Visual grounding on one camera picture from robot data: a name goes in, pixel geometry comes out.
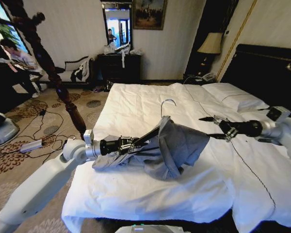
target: framed painting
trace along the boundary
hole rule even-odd
[[[134,29],[163,30],[167,0],[134,0]]]

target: white wall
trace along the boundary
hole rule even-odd
[[[235,9],[227,28],[230,30],[230,34],[224,38],[222,53],[212,66],[212,72],[217,73],[224,59],[227,59],[218,77],[219,80],[224,75],[239,43],[291,48],[291,0],[257,0],[235,47],[230,55],[226,57],[254,1],[240,0]]]
[[[103,51],[107,44],[99,0],[24,0],[29,17],[42,12],[41,43],[56,66]]]
[[[182,79],[205,0],[168,0],[163,31],[133,30],[136,49],[144,51],[143,79]],[[107,44],[99,0],[24,0],[30,17],[43,12],[41,43],[55,65],[98,54]]]

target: man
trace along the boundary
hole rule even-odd
[[[33,98],[39,97],[39,93],[30,81],[30,74],[41,77],[43,69],[37,64],[32,56],[19,50],[12,40],[5,38],[0,41],[0,44],[11,55],[11,59],[13,60],[12,67],[14,69],[12,67],[10,68],[17,74],[20,84]]]
[[[108,29],[108,35],[109,35],[109,43],[116,40],[116,37],[112,35],[112,30],[110,28]]]

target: wall molding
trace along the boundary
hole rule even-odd
[[[239,38],[239,36],[241,35],[241,33],[242,33],[242,31],[243,31],[243,28],[245,27],[245,25],[246,25],[246,23],[247,23],[247,21],[248,21],[250,15],[251,15],[251,13],[252,13],[252,11],[253,11],[253,9],[254,9],[254,7],[255,7],[257,1],[258,1],[258,0],[254,0],[254,1],[252,2],[251,7],[250,7],[249,11],[247,12],[246,17],[244,18],[244,20],[243,20],[243,22],[242,22],[242,25],[240,26],[240,28],[239,28],[239,30],[238,30],[236,36],[235,36],[235,39],[234,39],[234,41],[233,41],[231,47],[229,48],[229,50],[228,50],[228,52],[227,52],[227,54],[226,54],[226,56],[225,56],[225,58],[224,58],[224,60],[223,60],[223,62],[222,62],[222,64],[221,64],[220,69],[219,69],[219,71],[218,71],[218,73],[217,73],[217,77],[216,77],[216,80],[217,80],[217,81],[218,81],[219,76],[220,76],[220,74],[221,74],[221,72],[222,72],[222,70],[223,70],[223,68],[224,68],[224,66],[225,66],[225,64],[226,64],[226,62],[227,62],[227,60],[228,60],[228,58],[230,57],[230,54],[232,53],[232,51],[233,51],[233,49],[234,49],[234,47],[235,47],[235,45],[236,45],[236,42],[238,41],[238,38]]]

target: black headboard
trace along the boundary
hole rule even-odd
[[[291,111],[291,49],[239,44],[221,82]]]

